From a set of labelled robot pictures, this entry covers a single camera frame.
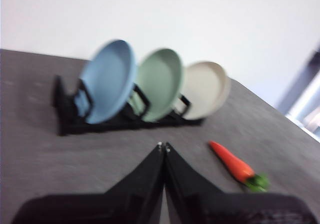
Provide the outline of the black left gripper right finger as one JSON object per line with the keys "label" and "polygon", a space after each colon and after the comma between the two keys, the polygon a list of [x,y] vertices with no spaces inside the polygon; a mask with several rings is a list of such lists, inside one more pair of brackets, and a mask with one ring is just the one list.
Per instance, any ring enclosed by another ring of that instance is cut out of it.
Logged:
{"label": "black left gripper right finger", "polygon": [[182,224],[315,224],[307,204],[273,193],[226,193],[165,144],[165,189]]}

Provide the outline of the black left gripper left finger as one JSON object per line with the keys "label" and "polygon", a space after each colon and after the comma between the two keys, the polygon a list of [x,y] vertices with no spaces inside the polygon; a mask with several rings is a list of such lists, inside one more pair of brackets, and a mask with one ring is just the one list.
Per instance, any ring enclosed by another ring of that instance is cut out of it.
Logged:
{"label": "black left gripper left finger", "polygon": [[47,195],[26,201],[14,224],[147,224],[164,188],[165,147],[159,142],[146,158],[108,191]]}

